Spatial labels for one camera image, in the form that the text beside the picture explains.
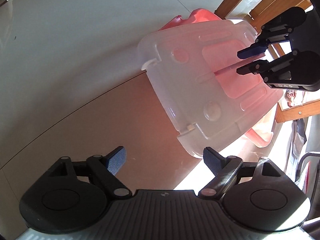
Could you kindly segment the white box lid pink handle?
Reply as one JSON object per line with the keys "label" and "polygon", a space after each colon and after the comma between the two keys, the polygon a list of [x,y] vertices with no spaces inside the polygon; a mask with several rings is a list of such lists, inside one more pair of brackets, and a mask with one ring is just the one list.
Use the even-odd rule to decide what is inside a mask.
{"label": "white box lid pink handle", "polygon": [[193,157],[223,150],[249,131],[283,95],[259,75],[239,75],[238,51],[257,32],[247,22],[216,20],[157,31],[138,44],[142,70],[178,140]]}

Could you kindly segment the pink plastic storage box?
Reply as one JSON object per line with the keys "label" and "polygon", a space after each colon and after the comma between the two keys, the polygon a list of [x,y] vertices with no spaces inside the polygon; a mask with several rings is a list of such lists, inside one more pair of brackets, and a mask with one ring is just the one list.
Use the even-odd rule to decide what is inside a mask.
{"label": "pink plastic storage box", "polygon": [[164,81],[157,96],[180,143],[222,149],[245,135],[259,148],[268,146],[282,92],[259,76],[236,73],[245,64],[236,54],[256,36],[253,28],[196,9],[186,19],[176,16],[162,31],[178,48],[170,53],[172,63],[162,62]]}

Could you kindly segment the wooden chair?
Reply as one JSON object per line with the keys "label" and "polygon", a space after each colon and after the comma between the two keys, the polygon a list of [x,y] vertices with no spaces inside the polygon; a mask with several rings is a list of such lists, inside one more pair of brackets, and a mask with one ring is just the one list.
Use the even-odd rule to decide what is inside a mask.
{"label": "wooden chair", "polygon": [[[215,10],[215,14],[220,18],[226,18],[241,1],[242,0],[223,0]],[[252,19],[250,24],[260,33],[264,23],[284,12],[286,9],[294,6],[307,9],[310,5],[311,0],[262,0],[253,10],[251,10],[250,16]],[[280,106],[277,106],[276,122],[281,123],[318,114],[319,100],[308,102],[287,110],[282,110]]]}

